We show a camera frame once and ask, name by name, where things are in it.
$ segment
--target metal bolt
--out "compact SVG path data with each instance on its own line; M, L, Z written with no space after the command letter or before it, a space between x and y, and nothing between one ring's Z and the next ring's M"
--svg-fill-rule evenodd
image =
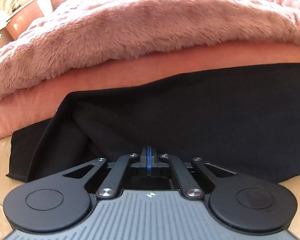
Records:
M192 188L192 189L188 189L186 191L186 194L189 196L189 197L199 197L202 195L202 191L199 190L198 188Z
M102 188L98 194L102 197L110 197L114 194L114 190L111 188Z

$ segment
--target ribbed gray surface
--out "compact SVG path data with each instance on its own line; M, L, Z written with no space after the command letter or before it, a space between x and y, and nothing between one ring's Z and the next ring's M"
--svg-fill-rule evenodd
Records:
M60 233L31 235L14 231L6 240L295 240L288 231L249 236L216 222L199 201L178 191L125 190L117 199L98 203L84 222Z

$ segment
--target pink fleece blanket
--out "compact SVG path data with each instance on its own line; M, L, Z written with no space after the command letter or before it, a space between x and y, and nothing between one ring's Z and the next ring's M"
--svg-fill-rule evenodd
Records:
M0 100L71 68L235 40L300 46L300 0L68 0L0 50Z

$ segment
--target black fabric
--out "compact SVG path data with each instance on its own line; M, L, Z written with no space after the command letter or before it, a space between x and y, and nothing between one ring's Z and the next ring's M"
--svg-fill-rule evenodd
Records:
M34 151L50 120L51 118L27 126L12 134L9 174L7 176L21 181L27 180L27 171Z
M96 157L116 161L145 144L183 161L202 157L284 181L300 174L300 64L209 70L133 88L70 93L31 163L20 166L30 155L17 146L21 133L26 137L37 125L13 134L10 174L26 181Z

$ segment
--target round black pad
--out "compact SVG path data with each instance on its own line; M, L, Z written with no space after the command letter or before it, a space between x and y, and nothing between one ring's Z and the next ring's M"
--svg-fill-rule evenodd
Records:
M273 195L260 188L246 188L237 194L237 200L247 208L262 209L272 205Z
M54 189L40 189L30 193L26 198L29 207L42 211L56 208L62 202L62 193Z
M285 187L252 177L223 178L210 195L209 207L226 225L250 233L287 228L297 200Z
M3 211L14 228L48 233L74 225L90 206L90 196L79 179L52 175L12 190Z

